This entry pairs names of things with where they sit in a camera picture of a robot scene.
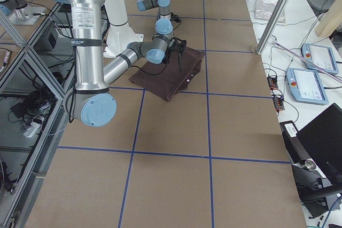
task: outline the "cardboard surface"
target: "cardboard surface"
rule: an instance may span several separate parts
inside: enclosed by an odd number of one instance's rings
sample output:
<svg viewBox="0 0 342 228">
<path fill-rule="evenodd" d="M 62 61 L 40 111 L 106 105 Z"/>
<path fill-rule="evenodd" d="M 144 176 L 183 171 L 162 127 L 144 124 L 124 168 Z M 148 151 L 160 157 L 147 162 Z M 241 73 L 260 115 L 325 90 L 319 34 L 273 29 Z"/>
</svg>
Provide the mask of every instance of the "cardboard surface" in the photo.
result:
<svg viewBox="0 0 342 228">
<path fill-rule="evenodd" d="M 158 10 L 125 1 L 151 40 Z M 201 72 L 170 102 L 130 83 L 135 68 L 111 84 L 116 117 L 67 126 L 26 228 L 306 227 L 245 0 L 171 5 L 175 36 L 206 50 Z"/>
</svg>

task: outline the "white label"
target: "white label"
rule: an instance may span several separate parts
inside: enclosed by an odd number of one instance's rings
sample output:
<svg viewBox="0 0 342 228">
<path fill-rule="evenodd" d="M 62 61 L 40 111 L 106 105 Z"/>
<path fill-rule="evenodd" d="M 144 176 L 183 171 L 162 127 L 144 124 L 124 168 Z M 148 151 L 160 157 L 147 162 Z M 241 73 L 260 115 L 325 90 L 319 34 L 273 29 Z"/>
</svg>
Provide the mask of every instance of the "white label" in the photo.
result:
<svg viewBox="0 0 342 228">
<path fill-rule="evenodd" d="M 291 137 L 296 137 L 297 130 L 294 128 L 293 124 L 285 124 L 285 128 Z"/>
<path fill-rule="evenodd" d="M 295 70 L 297 87 L 301 98 L 323 100 L 315 74 L 306 70 Z"/>
<path fill-rule="evenodd" d="M 95 10 L 89 7 L 72 8 L 74 29 L 95 29 Z"/>
</svg>

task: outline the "wire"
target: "wire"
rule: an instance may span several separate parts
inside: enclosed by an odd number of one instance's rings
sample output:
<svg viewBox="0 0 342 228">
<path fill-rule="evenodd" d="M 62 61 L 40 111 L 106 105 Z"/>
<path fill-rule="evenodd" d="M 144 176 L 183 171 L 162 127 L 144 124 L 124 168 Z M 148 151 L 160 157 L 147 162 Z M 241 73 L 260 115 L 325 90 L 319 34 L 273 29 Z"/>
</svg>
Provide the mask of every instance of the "wire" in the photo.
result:
<svg viewBox="0 0 342 228">
<path fill-rule="evenodd" d="M 325 218 L 324 223 L 322 224 L 322 228 L 324 228 L 325 224 L 327 223 L 328 218 L 329 218 L 329 216 L 330 216 L 330 214 L 331 214 L 331 212 L 332 212 L 334 206 L 335 206 L 335 205 L 337 204 L 337 202 L 338 202 L 339 200 L 341 200 L 341 199 L 342 199 L 342 196 L 338 197 L 338 198 L 335 200 L 335 202 L 332 204 L 332 206 L 331 206 L 331 208 L 329 209 L 329 212 L 328 212 L 328 214 L 327 214 L 327 217 Z"/>
<path fill-rule="evenodd" d="M 324 89 L 339 89 L 339 88 L 342 88 L 342 87 L 335 87 L 335 88 L 326 88 L 326 87 L 324 87 Z"/>
<path fill-rule="evenodd" d="M 11 50 L 9 50 L 9 49 L 7 49 L 7 48 L 0 48 L 0 49 L 3 49 L 3 50 L 7 50 L 7 51 L 12 52 Z"/>
<path fill-rule="evenodd" d="M 58 134 L 58 133 L 61 133 L 62 131 L 64 131 L 66 128 L 63 128 L 63 129 L 61 129 L 61 130 L 59 130 L 58 132 L 56 132 L 56 133 L 49 133 L 49 134 L 47 134 L 47 136 L 54 136 L 54 135 L 56 135 L 56 134 Z"/>
<path fill-rule="evenodd" d="M 173 28 L 173 30 L 176 30 L 181 24 L 182 24 L 182 20 L 180 20 L 180 22 L 178 23 L 178 25 L 177 25 L 175 28 Z"/>
<path fill-rule="evenodd" d="M 46 9 L 48 9 L 50 12 L 51 12 L 51 14 L 52 15 L 54 15 L 56 18 L 57 18 L 57 20 L 60 22 L 60 24 L 63 24 L 63 22 L 58 18 L 58 16 L 55 14 L 55 12 L 53 12 L 50 8 L 48 8 L 46 5 L 42 5 L 42 4 L 39 4 L 39 3 L 35 3 L 35 2 L 30 2 L 30 1 L 26 1 L 27 3 L 30 3 L 30 4 L 35 4 L 35 5 L 40 5 L 40 6 L 43 6 L 43 7 L 45 7 Z M 63 37 L 66 37 L 66 38 L 72 38 L 72 37 L 70 37 L 69 35 L 64 35 L 62 32 L 60 32 L 59 30 L 58 30 L 58 32 L 60 33 L 60 35 L 61 36 L 63 36 Z"/>
<path fill-rule="evenodd" d="M 158 73 L 148 73 L 148 72 L 144 71 L 142 68 L 140 68 L 140 67 L 138 67 L 138 66 L 135 66 L 135 65 L 132 65 L 131 67 L 138 68 L 138 69 L 141 70 L 143 73 L 146 73 L 146 74 L 148 74 L 148 75 L 157 76 L 157 75 L 161 74 L 163 71 L 165 71 L 166 66 L 167 66 L 167 64 L 165 64 L 165 65 L 164 65 L 164 68 L 163 68 L 160 72 L 158 72 Z"/>
<path fill-rule="evenodd" d="M 298 119 L 299 119 L 299 111 L 298 111 L 298 109 L 296 108 L 296 107 L 294 107 L 291 103 L 289 103 L 288 101 L 285 101 L 284 100 L 284 102 L 285 103 L 287 103 L 287 104 L 289 104 L 289 105 L 291 105 L 295 110 L 296 110 L 296 112 L 297 112 L 297 118 L 296 118 L 296 120 L 293 122 L 293 123 L 296 123 L 297 121 L 298 121 Z"/>
<path fill-rule="evenodd" d="M 1 166 L 1 173 L 2 173 L 2 181 L 1 181 L 1 187 L 0 187 L 0 195 L 1 195 L 2 189 L 4 187 L 4 183 L 5 183 L 5 171 L 4 171 L 4 166 L 2 165 L 1 159 L 0 159 L 0 166 Z"/>
</svg>

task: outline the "white table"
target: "white table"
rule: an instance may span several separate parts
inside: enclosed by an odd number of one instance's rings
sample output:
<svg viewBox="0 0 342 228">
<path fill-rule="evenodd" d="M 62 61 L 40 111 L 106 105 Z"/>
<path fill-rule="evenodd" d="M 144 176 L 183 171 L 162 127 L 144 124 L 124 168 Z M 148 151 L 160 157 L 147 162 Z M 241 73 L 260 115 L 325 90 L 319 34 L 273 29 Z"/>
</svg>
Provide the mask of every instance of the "white table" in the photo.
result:
<svg viewBox="0 0 342 228">
<path fill-rule="evenodd" d="M 257 23 L 267 23 L 264 20 L 255 19 L 254 18 L 254 10 L 253 5 L 251 5 L 250 1 L 247 0 L 248 7 L 250 8 L 250 16 L 253 22 L 253 28 L 255 32 L 255 36 L 257 40 L 261 37 L 266 25 L 260 25 Z M 310 8 L 309 4 L 306 0 L 289 0 L 287 6 L 285 7 L 285 20 L 286 23 L 279 23 L 276 26 L 276 29 L 273 32 L 273 35 L 276 36 L 277 42 L 288 49 L 298 48 L 301 45 L 302 40 L 305 38 L 307 33 L 310 31 L 312 24 L 316 21 L 316 16 Z M 296 25 L 288 25 L 288 26 L 279 26 L 280 24 L 293 24 L 299 21 L 304 21 Z M 318 26 L 319 22 L 316 23 L 312 31 L 310 32 L 308 38 L 305 40 L 306 43 L 314 43 L 323 39 L 323 37 L 318 37 L 315 33 L 315 28 Z M 333 49 L 334 55 L 337 61 L 342 61 L 342 58 L 338 54 L 337 50 L 331 43 L 331 41 L 327 38 L 320 41 L 318 44 L 330 46 Z M 262 53 L 262 60 L 264 63 L 270 64 L 271 62 L 271 47 L 272 45 L 268 45 L 264 52 Z M 280 50 L 277 48 L 272 49 L 272 62 L 271 64 L 277 68 L 286 70 L 291 62 L 292 55 L 284 50 Z M 290 67 L 295 68 L 307 68 L 305 64 L 299 60 L 298 58 L 294 58 Z M 277 68 L 271 67 L 277 72 L 278 76 L 284 76 L 285 73 Z M 338 64 L 338 68 L 340 70 L 339 76 L 342 76 L 342 65 Z M 320 78 L 325 87 L 338 87 L 341 86 L 337 81 L 332 78 L 320 74 Z M 327 107 L 329 107 L 332 103 L 337 103 L 337 105 L 342 107 L 342 89 L 330 89 L 326 90 L 329 103 L 327 105 L 314 105 L 314 104 L 304 104 L 298 103 L 294 101 L 293 97 L 290 94 L 290 90 L 288 88 L 287 83 L 284 83 L 284 77 L 278 78 L 278 85 L 280 90 L 284 93 L 285 100 L 289 103 L 293 104 L 299 111 L 299 118 L 296 122 L 297 128 L 300 130 L 306 124 L 308 124 L 312 119 L 317 117 L 322 111 L 324 111 Z M 285 103 L 285 110 L 279 113 L 278 120 L 279 122 L 287 121 L 287 120 L 295 120 L 297 118 L 296 110 Z M 306 221 L 309 226 L 316 226 L 318 221 L 317 219 L 309 219 L 310 213 L 307 211 L 305 207 L 303 207 L 303 211 L 306 216 Z M 342 210 L 333 211 L 329 217 L 329 220 L 325 227 L 328 227 L 329 223 L 334 223 L 338 225 L 342 225 Z"/>
</svg>

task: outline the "brown towel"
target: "brown towel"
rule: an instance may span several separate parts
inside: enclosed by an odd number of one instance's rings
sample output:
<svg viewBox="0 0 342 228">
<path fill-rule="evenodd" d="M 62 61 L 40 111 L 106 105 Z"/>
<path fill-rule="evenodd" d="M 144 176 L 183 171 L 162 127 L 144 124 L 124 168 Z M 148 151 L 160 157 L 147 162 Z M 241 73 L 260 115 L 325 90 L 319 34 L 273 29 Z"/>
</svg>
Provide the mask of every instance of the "brown towel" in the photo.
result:
<svg viewBox="0 0 342 228">
<path fill-rule="evenodd" d="M 156 76 L 151 76 L 139 70 L 129 80 L 143 87 L 144 89 L 170 101 L 172 97 L 188 87 L 192 78 L 201 70 L 201 59 L 204 52 L 192 48 L 185 48 L 180 57 L 181 71 L 178 64 L 178 53 L 172 52 L 170 62 L 165 70 Z M 163 64 L 147 62 L 142 69 L 148 73 L 156 74 L 164 68 Z"/>
</svg>

